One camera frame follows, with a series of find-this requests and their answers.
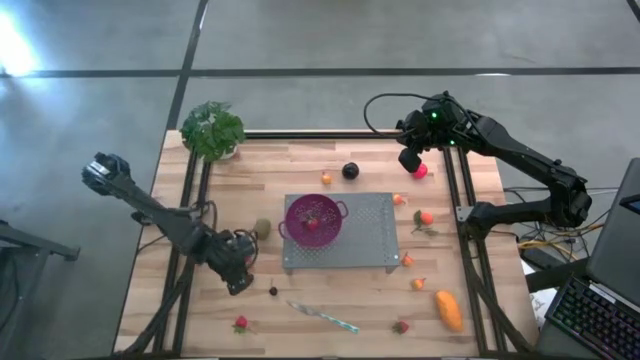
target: wooden table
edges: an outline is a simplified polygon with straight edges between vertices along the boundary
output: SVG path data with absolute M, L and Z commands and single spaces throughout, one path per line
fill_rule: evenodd
M 252 270 L 255 281 L 241 294 L 230 296 L 226 285 L 208 267 L 196 270 L 182 355 L 416 357 L 477 354 L 442 153 L 423 153 L 422 160 L 429 168 L 429 175 L 415 180 L 398 163 L 400 150 L 400 145 L 383 139 L 249 140 L 240 146 L 232 160 L 215 163 L 208 196 L 220 209 L 218 230 L 251 228 L 259 217 L 278 224 L 283 219 L 284 195 L 287 193 L 399 193 L 407 201 L 395 208 L 400 255 L 409 252 L 415 265 L 400 267 L 389 275 L 384 268 L 372 268 L 295 270 L 288 276 L 282 268 L 282 239 L 273 229 L 269 239 L 260 242 L 260 256 Z M 179 203 L 188 156 L 179 134 L 168 132 L 153 187 L 153 196 L 166 206 Z M 342 166 L 349 161 L 360 167 L 360 176 L 355 181 L 344 180 L 340 174 Z M 495 160 L 471 153 L 469 163 L 478 200 L 504 204 Z M 331 185 L 321 183 L 323 172 L 333 177 Z M 457 178 L 460 193 L 464 194 L 460 174 Z M 434 215 L 432 228 L 439 232 L 438 235 L 411 234 L 414 228 L 412 216 L 417 210 Z M 145 229 L 141 245 L 158 235 L 154 227 Z M 516 244 L 511 236 L 491 235 L 487 246 L 499 304 L 516 328 L 534 343 L 538 330 Z M 163 240 L 137 257 L 116 349 L 125 348 L 137 337 L 160 304 L 169 252 L 169 243 Z M 410 280 L 422 277 L 426 278 L 424 289 L 412 291 Z M 272 284 L 279 289 L 277 297 L 268 293 Z M 441 289 L 451 291 L 460 303 L 465 319 L 465 331 L 461 334 L 450 332 L 439 319 L 434 293 Z M 352 323 L 360 327 L 360 334 L 303 315 L 288 306 L 285 300 L 300 302 Z M 483 309 L 487 336 L 492 343 L 488 311 Z M 251 328 L 243 335 L 234 334 L 232 329 L 239 315 L 249 319 Z M 173 337 L 174 316 L 170 318 L 167 341 Z M 397 320 L 410 325 L 409 331 L 402 336 L 390 330 Z

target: knife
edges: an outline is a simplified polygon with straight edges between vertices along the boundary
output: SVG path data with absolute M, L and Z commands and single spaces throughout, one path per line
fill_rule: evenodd
M 360 332 L 360 329 L 351 325 L 351 324 L 347 324 L 344 321 L 340 321 L 336 318 L 332 318 L 331 316 L 327 315 L 327 314 L 323 314 L 321 312 L 319 312 L 318 310 L 314 310 L 308 306 L 304 306 L 302 304 L 298 304 L 297 302 L 293 302 L 293 301 L 288 301 L 287 300 L 287 304 L 291 305 L 292 308 L 300 311 L 301 313 L 305 314 L 305 315 L 309 315 L 309 316 L 319 316 L 323 319 L 329 320 L 332 323 L 336 324 L 336 325 L 340 325 L 342 328 L 347 329 L 349 331 L 351 331 L 354 334 L 357 334 L 358 332 Z

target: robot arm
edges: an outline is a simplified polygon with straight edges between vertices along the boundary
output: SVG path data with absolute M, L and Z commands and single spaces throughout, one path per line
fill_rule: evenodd
M 124 200 L 143 213 L 167 236 L 178 251 L 196 263 L 207 263 L 218 273 L 231 295 L 246 289 L 253 281 L 245 259 L 256 253 L 250 234 L 228 230 L 215 232 L 200 219 L 192 218 L 191 209 L 168 209 L 142 191 L 131 178 L 129 164 L 122 158 L 98 153 L 82 170 L 82 182 L 103 196 Z
M 477 203 L 463 227 L 473 237 L 486 237 L 500 223 L 544 221 L 577 227 L 588 216 L 587 181 L 575 170 L 516 141 L 500 123 L 463 108 L 448 92 L 429 98 L 421 111 L 411 112 L 396 129 L 402 131 L 397 141 L 407 147 L 398 160 L 409 172 L 418 169 L 418 154 L 423 150 L 459 146 L 463 151 L 497 157 L 549 188 L 549 197 L 541 201 L 505 206 Z

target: purple bowl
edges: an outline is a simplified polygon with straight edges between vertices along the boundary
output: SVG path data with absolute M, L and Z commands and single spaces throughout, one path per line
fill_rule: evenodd
M 344 215 L 339 204 L 344 207 Z M 342 219 L 348 215 L 349 209 L 343 201 L 334 202 L 320 194 L 304 195 L 291 204 L 284 221 L 278 225 L 278 231 L 283 239 L 292 239 L 300 246 L 322 247 L 338 236 Z M 318 221 L 316 228 L 308 225 L 310 220 Z

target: concrete floor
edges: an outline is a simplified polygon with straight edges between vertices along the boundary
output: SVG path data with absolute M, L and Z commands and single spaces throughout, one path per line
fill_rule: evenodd
M 96 151 L 115 152 L 150 190 L 178 83 L 55 71 L 178 70 L 199 1 L 0 0 L 2 66 L 54 71 L 0 78 L 0 219 L 82 247 L 76 263 L 52 258 L 47 266 L 24 337 L 32 354 L 110 352 L 140 228 L 124 203 L 87 189 L 80 169 Z M 640 66 L 639 41 L 640 24 L 623 0 L 216 0 L 193 68 Z M 635 73 L 192 78 L 179 119 L 222 100 L 250 129 L 357 129 L 365 127 L 362 105 L 377 93 L 448 89 L 589 185 L 617 186 L 640 154 Z M 393 127 L 418 106 L 381 101 L 373 122 Z M 537 186 L 505 164 L 500 171 L 505 186 Z M 597 216 L 613 196 L 595 199 Z

